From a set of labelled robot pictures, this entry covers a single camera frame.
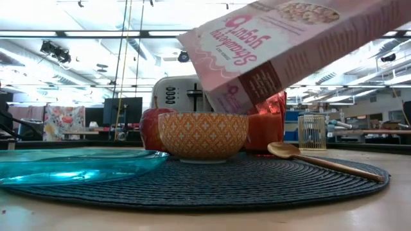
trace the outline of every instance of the red apple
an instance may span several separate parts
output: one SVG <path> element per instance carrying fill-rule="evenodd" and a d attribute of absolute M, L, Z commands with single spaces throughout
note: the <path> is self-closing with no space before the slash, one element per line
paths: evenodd
<path fill-rule="evenodd" d="M 160 140 L 159 114 L 175 112 L 171 108 L 159 108 L 157 96 L 154 96 L 155 108 L 143 112 L 140 120 L 140 135 L 146 150 L 167 151 Z"/>

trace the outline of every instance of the round woven placemat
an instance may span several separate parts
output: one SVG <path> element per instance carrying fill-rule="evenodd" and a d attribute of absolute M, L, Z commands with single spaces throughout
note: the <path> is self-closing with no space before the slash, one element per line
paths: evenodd
<path fill-rule="evenodd" d="M 385 188 L 377 167 L 329 159 L 383 175 L 376 183 L 299 161 L 243 158 L 224 164 L 169 160 L 137 178 L 81 185 L 16 187 L 12 192 L 69 203 L 150 210 L 276 209 L 346 200 Z"/>

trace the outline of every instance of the floral fabric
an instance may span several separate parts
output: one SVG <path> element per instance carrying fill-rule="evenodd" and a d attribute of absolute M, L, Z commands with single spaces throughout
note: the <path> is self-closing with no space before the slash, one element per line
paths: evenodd
<path fill-rule="evenodd" d="M 80 132 L 85 128 L 85 108 L 46 106 L 43 141 L 61 141 L 64 132 Z"/>

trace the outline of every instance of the box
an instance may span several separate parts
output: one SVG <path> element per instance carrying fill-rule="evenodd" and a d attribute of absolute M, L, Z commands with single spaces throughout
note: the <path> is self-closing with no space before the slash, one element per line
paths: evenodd
<path fill-rule="evenodd" d="M 178 39 L 216 112 L 244 114 L 411 21 L 411 0 L 260 0 Z"/>

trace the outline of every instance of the table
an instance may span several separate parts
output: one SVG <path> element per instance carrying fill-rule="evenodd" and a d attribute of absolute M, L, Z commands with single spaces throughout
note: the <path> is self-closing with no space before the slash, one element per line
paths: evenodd
<path fill-rule="evenodd" d="M 358 142 L 365 143 L 365 136 L 368 134 L 411 135 L 411 130 L 345 130 L 333 132 L 337 142 L 341 141 L 342 135 L 350 135 L 357 137 Z"/>
<path fill-rule="evenodd" d="M 0 230 L 410 230 L 411 155 L 328 150 L 317 156 L 382 167 L 392 175 L 388 189 L 357 200 L 271 212 L 161 214 L 75 207 L 0 191 Z"/>
<path fill-rule="evenodd" d="M 98 132 L 64 132 L 64 139 L 68 140 L 70 135 L 79 135 L 80 139 L 84 139 L 85 135 L 98 135 Z"/>

